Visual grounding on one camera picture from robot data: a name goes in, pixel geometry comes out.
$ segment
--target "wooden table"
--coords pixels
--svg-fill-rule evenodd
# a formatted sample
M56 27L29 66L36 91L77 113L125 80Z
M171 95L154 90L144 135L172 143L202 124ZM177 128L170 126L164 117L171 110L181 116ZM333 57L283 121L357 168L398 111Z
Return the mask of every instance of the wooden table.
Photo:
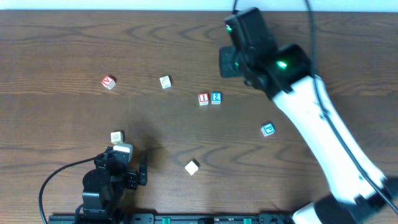
M149 181L121 203L159 213L294 210L329 193L289 119L241 78L222 79L227 12L2 11L0 223L40 223L37 196L55 169L95 156L123 130L131 168L149 151ZM280 45L308 49L304 12L267 12ZM398 14L317 14L320 71L363 151L398 175ZM100 81L117 78L113 90ZM159 78L170 75L171 89ZM222 91L219 106L201 92ZM272 121L276 133L262 137ZM197 159L193 177L185 164ZM54 177L47 215L73 213L92 163ZM384 209L370 223L398 223Z

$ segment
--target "blue cube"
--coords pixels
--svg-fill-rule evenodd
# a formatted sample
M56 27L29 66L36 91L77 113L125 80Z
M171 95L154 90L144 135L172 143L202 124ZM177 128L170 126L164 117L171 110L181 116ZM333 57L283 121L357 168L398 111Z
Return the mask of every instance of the blue cube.
M213 92L211 94L211 104L221 104L221 93Z
M272 123L268 123L261 128L261 132L264 136L268 136L275 132L275 128Z

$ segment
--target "white cube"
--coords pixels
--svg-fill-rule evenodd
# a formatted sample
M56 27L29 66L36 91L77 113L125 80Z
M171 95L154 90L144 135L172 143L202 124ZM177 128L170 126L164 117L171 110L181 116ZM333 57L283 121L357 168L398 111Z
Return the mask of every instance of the white cube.
M185 170L187 170L190 175L193 175L198 169L199 165L195 161L191 161L185 166Z
M211 104L221 104L221 93L220 92L213 92L211 93Z
M110 76L105 76L104 79L101 81L102 85L105 88L112 90L112 88L116 85L116 82Z
M262 134L266 137L275 133L275 128L272 123L268 123L261 128Z
M209 94L208 93L200 93L199 94L199 105L208 105L209 104Z
M160 84L162 84L163 89L170 88L172 86L172 83L170 82L170 78L168 75L160 78Z
M123 134L120 131L116 131L111 133L111 142L113 144L123 143Z

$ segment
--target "green light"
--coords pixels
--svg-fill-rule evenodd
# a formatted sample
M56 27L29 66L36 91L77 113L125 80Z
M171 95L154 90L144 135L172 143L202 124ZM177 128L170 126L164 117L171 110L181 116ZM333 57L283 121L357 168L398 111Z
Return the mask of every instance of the green light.
M230 33L232 32L232 28L229 25L226 25L226 30Z
M281 68L285 69L287 67L287 64L283 61L277 61L276 64Z

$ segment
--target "white background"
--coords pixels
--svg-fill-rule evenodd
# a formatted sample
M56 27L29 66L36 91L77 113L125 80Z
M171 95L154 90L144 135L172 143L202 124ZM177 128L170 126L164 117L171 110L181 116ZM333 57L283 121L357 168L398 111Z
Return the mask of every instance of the white background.
M0 0L0 9L124 9L228 11L233 0ZM303 0L240 0L238 9L302 11ZM398 12L398 0L312 0L316 11Z

